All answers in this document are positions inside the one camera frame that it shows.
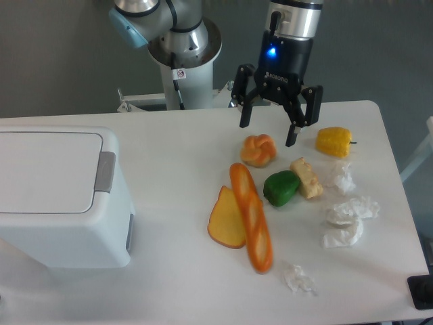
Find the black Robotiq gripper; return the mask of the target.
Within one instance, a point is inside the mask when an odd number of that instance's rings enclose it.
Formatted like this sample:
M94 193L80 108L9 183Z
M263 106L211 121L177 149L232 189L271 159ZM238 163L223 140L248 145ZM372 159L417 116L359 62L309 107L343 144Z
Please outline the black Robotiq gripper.
M316 85L301 88L311 50L311 39L278 37L269 30L264 32L256 71L251 64L239 65L231 90L231 99L242 107L241 128L250 124L252 100L258 93L263 99L280 103L277 99L278 89L286 89L289 97L284 104L291 122L286 139L287 147L296 143L297 135L304 127L319 120L323 87ZM248 83L253 76L256 87L248 93Z

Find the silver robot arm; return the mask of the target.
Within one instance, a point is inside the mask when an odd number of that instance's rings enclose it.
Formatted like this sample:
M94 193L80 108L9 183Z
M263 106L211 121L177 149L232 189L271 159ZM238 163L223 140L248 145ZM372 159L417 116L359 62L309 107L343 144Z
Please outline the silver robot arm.
M318 121L323 88L303 79L322 7L321 1L270 2L258 64L240 65L231 90L231 105L242 108L241 127L249 125L257 98L288 114L286 146ZM212 107L213 62L222 41L200 1L116 1L109 17L126 43L148 48L159 64L169 110Z

